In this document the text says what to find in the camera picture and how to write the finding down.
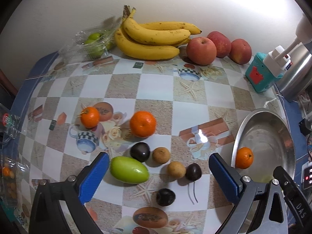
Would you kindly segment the elongated green mango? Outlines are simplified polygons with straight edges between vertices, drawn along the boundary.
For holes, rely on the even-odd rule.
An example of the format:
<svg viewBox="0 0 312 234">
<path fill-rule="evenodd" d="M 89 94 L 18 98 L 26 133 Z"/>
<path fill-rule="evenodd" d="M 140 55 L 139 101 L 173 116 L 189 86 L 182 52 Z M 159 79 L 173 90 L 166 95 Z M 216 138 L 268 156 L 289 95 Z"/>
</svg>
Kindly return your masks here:
<svg viewBox="0 0 312 234">
<path fill-rule="evenodd" d="M 147 167 L 130 157 L 117 156 L 112 158 L 109 170 L 115 179 L 128 184 L 140 184 L 149 179 Z"/>
</svg>

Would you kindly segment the dark plum with stem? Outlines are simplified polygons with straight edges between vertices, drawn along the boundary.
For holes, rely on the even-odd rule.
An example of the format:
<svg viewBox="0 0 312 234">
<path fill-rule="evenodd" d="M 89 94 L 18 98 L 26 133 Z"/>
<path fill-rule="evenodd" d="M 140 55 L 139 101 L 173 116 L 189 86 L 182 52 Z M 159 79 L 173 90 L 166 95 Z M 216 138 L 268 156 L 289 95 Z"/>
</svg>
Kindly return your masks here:
<svg viewBox="0 0 312 234">
<path fill-rule="evenodd" d="M 185 178 L 193 183 L 193 195 L 195 201 L 198 203 L 195 192 L 195 182 L 202 176 L 201 167 L 197 163 L 192 163 L 186 168 Z"/>
</svg>

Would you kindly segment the large orange tangerine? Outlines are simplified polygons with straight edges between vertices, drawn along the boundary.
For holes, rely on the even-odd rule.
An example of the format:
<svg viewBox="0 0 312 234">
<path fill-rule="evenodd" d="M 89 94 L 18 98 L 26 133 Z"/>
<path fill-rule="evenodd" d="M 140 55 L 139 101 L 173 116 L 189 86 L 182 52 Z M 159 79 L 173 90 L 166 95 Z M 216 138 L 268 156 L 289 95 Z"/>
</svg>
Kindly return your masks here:
<svg viewBox="0 0 312 234">
<path fill-rule="evenodd" d="M 157 121 L 155 117 L 147 111 L 136 112 L 129 120 L 129 127 L 136 137 L 146 138 L 156 131 Z"/>
</svg>

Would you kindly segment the device with red lights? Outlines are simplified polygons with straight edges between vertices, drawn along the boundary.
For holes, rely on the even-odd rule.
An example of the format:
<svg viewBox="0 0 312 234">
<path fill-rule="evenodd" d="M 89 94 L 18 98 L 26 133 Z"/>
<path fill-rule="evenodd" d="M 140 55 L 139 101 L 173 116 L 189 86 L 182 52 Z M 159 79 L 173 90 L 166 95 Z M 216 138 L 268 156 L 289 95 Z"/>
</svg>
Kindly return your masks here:
<svg viewBox="0 0 312 234">
<path fill-rule="evenodd" d="M 312 186 L 312 162 L 306 162 L 301 168 L 302 189 L 306 190 Z"/>
</svg>

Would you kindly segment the clear box of kumquats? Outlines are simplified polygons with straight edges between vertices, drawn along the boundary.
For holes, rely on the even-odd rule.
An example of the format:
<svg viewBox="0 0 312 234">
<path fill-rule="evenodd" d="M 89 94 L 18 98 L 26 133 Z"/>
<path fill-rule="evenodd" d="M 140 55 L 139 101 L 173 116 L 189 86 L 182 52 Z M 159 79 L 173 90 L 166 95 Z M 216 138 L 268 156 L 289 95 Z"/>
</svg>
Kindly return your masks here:
<svg viewBox="0 0 312 234">
<path fill-rule="evenodd" d="M 27 216 L 20 205 L 22 199 L 19 199 L 20 189 L 17 188 L 17 175 L 22 170 L 21 164 L 13 159 L 4 157 L 1 161 L 1 199 L 9 213 L 24 226 L 27 224 Z"/>
</svg>

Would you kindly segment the steel round plate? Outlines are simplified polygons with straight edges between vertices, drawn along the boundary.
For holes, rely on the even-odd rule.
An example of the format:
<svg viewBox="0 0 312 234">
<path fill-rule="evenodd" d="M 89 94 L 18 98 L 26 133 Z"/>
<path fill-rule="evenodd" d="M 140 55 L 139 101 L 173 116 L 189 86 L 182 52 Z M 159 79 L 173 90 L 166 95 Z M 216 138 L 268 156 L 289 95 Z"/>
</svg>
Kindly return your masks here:
<svg viewBox="0 0 312 234">
<path fill-rule="evenodd" d="M 281 117 L 265 108 L 249 113 L 242 121 L 232 151 L 231 167 L 235 167 L 237 151 L 242 147 L 251 149 L 254 155 L 252 165 L 238 169 L 256 182 L 268 183 L 273 171 L 282 166 L 291 178 L 295 176 L 296 158 L 293 139 L 287 124 Z"/>
</svg>

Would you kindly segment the small stemmed orange tangerine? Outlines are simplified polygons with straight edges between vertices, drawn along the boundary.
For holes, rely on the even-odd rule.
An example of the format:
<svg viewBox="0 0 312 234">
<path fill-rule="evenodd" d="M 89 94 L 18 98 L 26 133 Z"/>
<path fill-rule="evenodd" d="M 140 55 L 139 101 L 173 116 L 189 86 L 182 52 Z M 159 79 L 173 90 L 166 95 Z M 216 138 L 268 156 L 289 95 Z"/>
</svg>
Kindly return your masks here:
<svg viewBox="0 0 312 234">
<path fill-rule="evenodd" d="M 80 112 L 79 118 L 83 126 L 89 129 L 98 125 L 100 114 L 95 107 L 86 107 Z"/>
</svg>

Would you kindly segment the brown longan lower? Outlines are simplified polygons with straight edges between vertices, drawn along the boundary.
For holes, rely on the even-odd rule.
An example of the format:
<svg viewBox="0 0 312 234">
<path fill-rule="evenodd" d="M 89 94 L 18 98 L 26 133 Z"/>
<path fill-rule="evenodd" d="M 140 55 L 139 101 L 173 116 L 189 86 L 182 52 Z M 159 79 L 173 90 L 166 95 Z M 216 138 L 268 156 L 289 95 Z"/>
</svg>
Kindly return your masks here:
<svg viewBox="0 0 312 234">
<path fill-rule="evenodd" d="M 186 168 L 181 162 L 172 161 L 167 166 L 167 173 L 174 179 L 180 179 L 185 176 Z"/>
</svg>

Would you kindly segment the brown longan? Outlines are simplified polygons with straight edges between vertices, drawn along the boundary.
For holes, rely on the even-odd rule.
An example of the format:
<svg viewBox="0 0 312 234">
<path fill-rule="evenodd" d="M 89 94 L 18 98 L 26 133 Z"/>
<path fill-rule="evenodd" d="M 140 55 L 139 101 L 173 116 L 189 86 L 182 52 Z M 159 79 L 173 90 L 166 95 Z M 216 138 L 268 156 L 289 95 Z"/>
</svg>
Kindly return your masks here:
<svg viewBox="0 0 312 234">
<path fill-rule="evenodd" d="M 152 153 L 152 158 L 159 164 L 165 164 L 170 160 L 170 151 L 165 147 L 157 147 Z"/>
<path fill-rule="evenodd" d="M 180 179 L 185 176 L 186 168 L 181 162 L 172 161 L 167 166 L 167 173 L 174 179 Z"/>
</svg>

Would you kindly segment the brown longan upper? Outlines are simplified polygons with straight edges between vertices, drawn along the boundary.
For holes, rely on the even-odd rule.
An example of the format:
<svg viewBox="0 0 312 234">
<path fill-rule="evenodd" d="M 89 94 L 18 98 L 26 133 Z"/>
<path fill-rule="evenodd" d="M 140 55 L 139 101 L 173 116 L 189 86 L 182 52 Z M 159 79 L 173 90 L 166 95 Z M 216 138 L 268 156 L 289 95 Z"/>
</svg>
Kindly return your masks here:
<svg viewBox="0 0 312 234">
<path fill-rule="evenodd" d="M 170 160 L 170 151 L 165 147 L 157 147 L 152 153 L 152 158 L 159 164 L 165 164 Z"/>
</svg>

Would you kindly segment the steel kettle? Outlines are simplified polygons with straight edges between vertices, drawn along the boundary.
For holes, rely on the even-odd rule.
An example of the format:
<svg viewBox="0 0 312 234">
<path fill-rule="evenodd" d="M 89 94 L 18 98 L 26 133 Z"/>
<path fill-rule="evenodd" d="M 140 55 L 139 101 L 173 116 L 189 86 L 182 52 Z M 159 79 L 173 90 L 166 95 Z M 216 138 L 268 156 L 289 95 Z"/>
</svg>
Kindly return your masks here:
<svg viewBox="0 0 312 234">
<path fill-rule="evenodd" d="M 290 54 L 292 65 L 276 83 L 284 98 L 291 102 L 311 84 L 311 53 L 299 45 Z"/>
</svg>

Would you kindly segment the teal toy box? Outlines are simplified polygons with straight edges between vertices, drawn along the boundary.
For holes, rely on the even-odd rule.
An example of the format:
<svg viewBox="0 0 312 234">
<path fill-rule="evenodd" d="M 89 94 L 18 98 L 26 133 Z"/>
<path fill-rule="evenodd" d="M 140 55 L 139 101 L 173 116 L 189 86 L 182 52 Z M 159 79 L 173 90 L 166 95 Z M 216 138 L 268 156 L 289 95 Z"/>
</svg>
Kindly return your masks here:
<svg viewBox="0 0 312 234">
<path fill-rule="evenodd" d="M 258 93 L 268 90 L 283 76 L 283 74 L 279 74 L 275 77 L 271 73 L 263 62 L 266 56 L 265 53 L 258 52 L 245 72 L 245 76 Z"/>
</svg>

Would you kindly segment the white plug adapter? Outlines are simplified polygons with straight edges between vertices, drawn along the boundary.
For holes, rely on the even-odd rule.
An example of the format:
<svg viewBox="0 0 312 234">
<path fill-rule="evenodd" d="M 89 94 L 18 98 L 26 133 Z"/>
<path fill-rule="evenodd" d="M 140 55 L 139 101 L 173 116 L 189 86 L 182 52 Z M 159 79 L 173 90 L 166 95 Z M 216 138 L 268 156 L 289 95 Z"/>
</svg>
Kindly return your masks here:
<svg viewBox="0 0 312 234">
<path fill-rule="evenodd" d="M 273 74 L 278 77 L 284 74 L 284 70 L 290 62 L 290 52 L 299 44 L 307 44 L 311 42 L 312 27 L 308 18 L 303 15 L 296 28 L 295 40 L 284 49 L 281 45 L 270 51 L 264 58 L 263 63 Z"/>
</svg>

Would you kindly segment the clear box of limes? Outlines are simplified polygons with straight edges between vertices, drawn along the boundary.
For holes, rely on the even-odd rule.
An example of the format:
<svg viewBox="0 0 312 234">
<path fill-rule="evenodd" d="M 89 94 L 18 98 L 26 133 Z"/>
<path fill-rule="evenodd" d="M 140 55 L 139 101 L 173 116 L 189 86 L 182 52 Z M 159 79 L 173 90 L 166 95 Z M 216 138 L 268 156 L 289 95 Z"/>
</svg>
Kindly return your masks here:
<svg viewBox="0 0 312 234">
<path fill-rule="evenodd" d="M 115 47 L 114 33 L 121 24 L 121 18 L 111 17 L 100 25 L 84 29 L 75 34 L 58 54 L 66 63 L 94 61 L 107 57 Z"/>
</svg>

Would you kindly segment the right red apple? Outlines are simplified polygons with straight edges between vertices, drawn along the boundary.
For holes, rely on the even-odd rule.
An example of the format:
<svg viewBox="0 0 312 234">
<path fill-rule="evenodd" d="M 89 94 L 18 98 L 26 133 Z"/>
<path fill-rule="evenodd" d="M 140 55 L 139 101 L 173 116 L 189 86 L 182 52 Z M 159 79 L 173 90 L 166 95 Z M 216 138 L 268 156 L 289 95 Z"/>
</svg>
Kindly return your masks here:
<svg viewBox="0 0 312 234">
<path fill-rule="evenodd" d="M 252 56 L 252 49 L 244 39 L 236 39 L 231 43 L 229 58 L 239 65 L 248 63 Z"/>
</svg>

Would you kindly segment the red apple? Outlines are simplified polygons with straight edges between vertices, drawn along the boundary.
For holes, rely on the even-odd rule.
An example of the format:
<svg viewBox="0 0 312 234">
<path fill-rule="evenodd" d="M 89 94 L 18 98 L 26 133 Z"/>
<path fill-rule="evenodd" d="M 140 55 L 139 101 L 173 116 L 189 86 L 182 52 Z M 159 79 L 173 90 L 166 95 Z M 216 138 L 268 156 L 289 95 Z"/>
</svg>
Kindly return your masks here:
<svg viewBox="0 0 312 234">
<path fill-rule="evenodd" d="M 231 41 L 224 34 L 218 31 L 213 31 L 208 34 L 207 38 L 216 46 L 216 56 L 218 58 L 224 58 L 229 55 L 232 47 Z"/>
<path fill-rule="evenodd" d="M 231 43 L 229 58 L 239 65 L 248 63 L 252 56 L 252 49 L 244 39 L 236 39 Z"/>
<path fill-rule="evenodd" d="M 217 50 L 212 40 L 207 37 L 196 37 L 186 47 L 188 58 L 201 66 L 210 65 L 216 58 Z"/>
</svg>

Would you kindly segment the middle red apple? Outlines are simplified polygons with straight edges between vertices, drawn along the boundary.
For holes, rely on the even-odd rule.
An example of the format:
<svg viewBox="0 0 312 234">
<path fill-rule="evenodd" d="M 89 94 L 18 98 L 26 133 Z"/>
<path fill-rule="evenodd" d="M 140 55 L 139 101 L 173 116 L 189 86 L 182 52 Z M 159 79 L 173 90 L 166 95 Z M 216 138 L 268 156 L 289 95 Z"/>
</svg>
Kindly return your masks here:
<svg viewBox="0 0 312 234">
<path fill-rule="evenodd" d="M 224 34 L 218 31 L 213 31 L 208 34 L 207 38 L 216 46 L 216 56 L 218 58 L 224 58 L 229 55 L 232 47 L 231 41 Z"/>
</svg>

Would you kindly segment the front red apple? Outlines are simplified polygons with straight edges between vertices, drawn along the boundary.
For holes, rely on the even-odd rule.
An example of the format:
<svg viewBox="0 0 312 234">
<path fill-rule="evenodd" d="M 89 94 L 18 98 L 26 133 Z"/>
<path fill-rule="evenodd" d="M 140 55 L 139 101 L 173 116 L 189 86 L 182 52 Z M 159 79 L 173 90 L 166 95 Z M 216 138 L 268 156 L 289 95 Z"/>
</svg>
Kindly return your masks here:
<svg viewBox="0 0 312 234">
<path fill-rule="evenodd" d="M 217 50 L 212 40 L 207 37 L 196 37 L 186 47 L 188 58 L 201 66 L 210 65 L 216 58 Z"/>
</svg>

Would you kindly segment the yellow banana bunch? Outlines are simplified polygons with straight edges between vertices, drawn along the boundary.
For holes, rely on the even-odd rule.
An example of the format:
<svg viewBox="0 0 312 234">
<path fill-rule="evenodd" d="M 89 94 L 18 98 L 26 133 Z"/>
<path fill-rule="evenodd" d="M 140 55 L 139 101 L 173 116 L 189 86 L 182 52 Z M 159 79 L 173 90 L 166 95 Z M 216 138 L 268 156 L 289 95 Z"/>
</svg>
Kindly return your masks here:
<svg viewBox="0 0 312 234">
<path fill-rule="evenodd" d="M 163 21 L 137 23 L 136 9 L 124 5 L 122 23 L 115 31 L 114 41 L 127 56 L 139 60 L 170 60 L 179 55 L 179 47 L 190 41 L 191 35 L 201 34 L 194 24 Z"/>
</svg>

